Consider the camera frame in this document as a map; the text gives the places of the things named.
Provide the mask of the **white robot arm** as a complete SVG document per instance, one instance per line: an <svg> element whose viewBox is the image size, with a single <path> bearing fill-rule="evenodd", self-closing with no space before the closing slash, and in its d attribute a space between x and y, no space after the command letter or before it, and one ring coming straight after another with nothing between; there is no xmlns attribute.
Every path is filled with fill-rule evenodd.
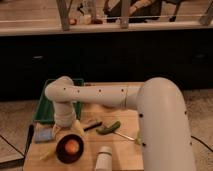
<svg viewBox="0 0 213 171"><path fill-rule="evenodd" d="M196 171L185 100L169 79L155 77L141 85L75 86L62 76L46 86L45 96L57 114L66 112L71 101L135 110L144 171Z"/></svg>

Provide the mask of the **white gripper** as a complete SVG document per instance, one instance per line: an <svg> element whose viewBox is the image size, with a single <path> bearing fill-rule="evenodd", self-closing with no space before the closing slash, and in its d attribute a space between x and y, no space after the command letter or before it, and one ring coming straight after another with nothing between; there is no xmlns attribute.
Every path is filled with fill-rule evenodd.
<svg viewBox="0 0 213 171"><path fill-rule="evenodd" d="M53 103L54 106L54 122L62 128L71 127L74 122L74 129L84 136L85 132L79 120L76 119L76 112L72 102Z"/></svg>

